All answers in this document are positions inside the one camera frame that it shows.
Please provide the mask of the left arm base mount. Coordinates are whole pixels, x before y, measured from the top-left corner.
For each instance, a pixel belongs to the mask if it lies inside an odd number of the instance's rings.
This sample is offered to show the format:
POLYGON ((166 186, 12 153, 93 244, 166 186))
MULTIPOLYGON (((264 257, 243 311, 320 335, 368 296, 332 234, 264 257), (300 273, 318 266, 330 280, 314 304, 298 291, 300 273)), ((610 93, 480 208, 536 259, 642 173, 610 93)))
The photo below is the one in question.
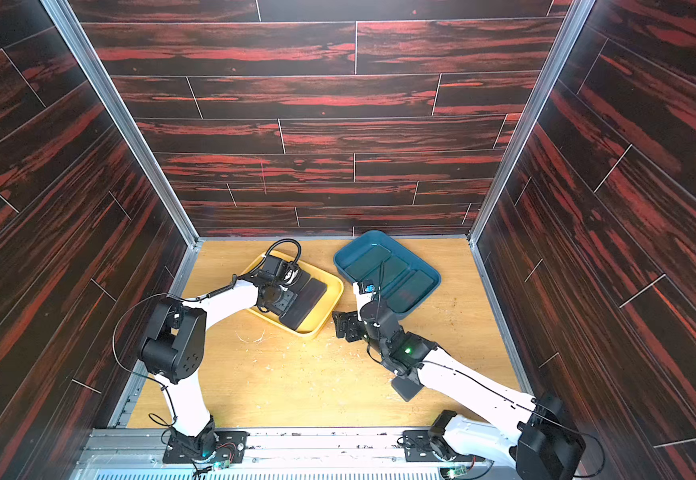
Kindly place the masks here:
POLYGON ((226 468, 243 461, 248 437, 249 433, 242 430, 215 430, 198 437, 171 432, 162 462, 188 466, 217 464, 226 468))

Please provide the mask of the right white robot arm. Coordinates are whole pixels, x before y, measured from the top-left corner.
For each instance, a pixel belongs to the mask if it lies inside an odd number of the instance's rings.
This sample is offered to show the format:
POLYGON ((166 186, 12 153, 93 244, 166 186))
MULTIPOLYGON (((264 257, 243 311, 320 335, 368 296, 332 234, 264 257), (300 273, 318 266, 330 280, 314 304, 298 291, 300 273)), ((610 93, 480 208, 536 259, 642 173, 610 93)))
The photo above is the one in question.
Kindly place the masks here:
POLYGON ((486 460, 522 479, 575 477, 586 442, 557 397, 538 399, 470 369, 436 342, 405 331, 381 300, 332 317, 337 337, 365 342, 370 358, 393 373, 392 388, 403 400, 430 389, 479 415, 474 421, 442 411, 422 439, 403 436, 412 450, 444 462, 486 460))

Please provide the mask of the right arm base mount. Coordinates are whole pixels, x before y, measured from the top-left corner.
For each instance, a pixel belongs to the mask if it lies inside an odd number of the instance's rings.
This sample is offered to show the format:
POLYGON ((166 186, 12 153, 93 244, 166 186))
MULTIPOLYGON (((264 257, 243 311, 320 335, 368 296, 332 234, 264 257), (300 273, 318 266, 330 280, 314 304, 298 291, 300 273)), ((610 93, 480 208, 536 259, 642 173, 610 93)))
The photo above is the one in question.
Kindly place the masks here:
POLYGON ((457 415, 444 410, 428 429, 405 430, 397 439, 404 450, 407 462, 482 462, 483 457, 461 455, 445 440, 444 433, 449 421, 457 415))

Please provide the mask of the yellow plastic storage tray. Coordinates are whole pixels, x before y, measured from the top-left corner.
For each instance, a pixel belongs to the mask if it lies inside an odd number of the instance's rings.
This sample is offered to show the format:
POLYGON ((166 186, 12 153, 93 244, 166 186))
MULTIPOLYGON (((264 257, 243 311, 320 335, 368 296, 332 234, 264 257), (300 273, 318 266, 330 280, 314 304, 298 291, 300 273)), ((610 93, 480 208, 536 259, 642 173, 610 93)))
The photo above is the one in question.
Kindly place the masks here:
POLYGON ((253 307, 251 307, 249 309, 249 312, 252 313, 253 315, 267 321, 268 323, 272 324, 273 326, 275 326, 275 327, 277 327, 277 328, 279 328, 287 333, 291 333, 297 337, 300 337, 304 340, 310 340, 310 339, 314 338, 319 333, 319 331, 322 329, 322 327, 327 323, 328 319, 331 317, 332 311, 334 310, 338 301, 340 300, 340 298, 343 294, 343 291, 344 291, 343 281, 329 272, 326 272, 326 271, 324 271, 316 266, 313 266, 311 264, 308 264, 308 263, 302 261, 300 259, 299 255, 292 256, 292 255, 280 252, 273 247, 271 247, 268 251, 259 255, 258 258, 256 259, 256 261, 253 262, 252 264, 250 264, 249 268, 244 273, 241 274, 240 278, 242 280, 246 280, 246 281, 249 281, 252 283, 252 281, 251 281, 252 272, 260 265, 263 258, 267 255, 274 255, 274 256, 280 257, 280 258, 287 260, 287 261, 296 262, 299 265, 299 269, 300 269, 300 276, 298 278, 298 281, 308 280, 309 278, 314 278, 314 279, 320 280, 321 282, 323 282, 327 285, 327 291, 323 295, 323 297, 319 300, 319 302, 317 303, 315 308, 307 316, 307 318, 302 323, 302 325, 296 331, 285 327, 279 321, 279 316, 274 315, 272 312, 270 312, 270 313, 261 312, 256 307, 256 303, 253 305, 253 307))

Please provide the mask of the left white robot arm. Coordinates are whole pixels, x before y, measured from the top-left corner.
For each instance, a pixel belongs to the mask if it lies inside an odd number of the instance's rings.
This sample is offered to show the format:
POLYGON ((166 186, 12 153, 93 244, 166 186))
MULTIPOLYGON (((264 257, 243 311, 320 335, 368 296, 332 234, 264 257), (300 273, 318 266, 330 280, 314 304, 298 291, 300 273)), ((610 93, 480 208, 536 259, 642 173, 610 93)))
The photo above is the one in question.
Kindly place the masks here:
POLYGON ((138 358, 165 394, 172 416, 171 438, 194 458, 207 459, 217 448, 214 419, 198 379, 207 330, 248 308, 286 316, 297 309, 310 279, 296 261, 268 254, 226 286, 192 299, 168 296, 156 304, 138 358))

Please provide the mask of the black pencil case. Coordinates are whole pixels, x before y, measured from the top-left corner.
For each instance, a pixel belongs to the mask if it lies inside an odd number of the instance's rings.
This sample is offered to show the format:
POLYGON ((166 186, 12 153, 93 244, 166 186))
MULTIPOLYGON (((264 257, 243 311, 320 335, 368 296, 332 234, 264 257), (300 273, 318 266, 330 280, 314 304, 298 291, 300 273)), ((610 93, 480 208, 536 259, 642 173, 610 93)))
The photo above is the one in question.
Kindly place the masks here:
POLYGON ((287 328, 296 331, 327 291, 327 285, 320 280, 309 278, 298 281, 290 290, 293 300, 279 316, 279 321, 287 328))
POLYGON ((405 402, 411 401, 424 388, 416 374, 397 375, 391 386, 405 402))

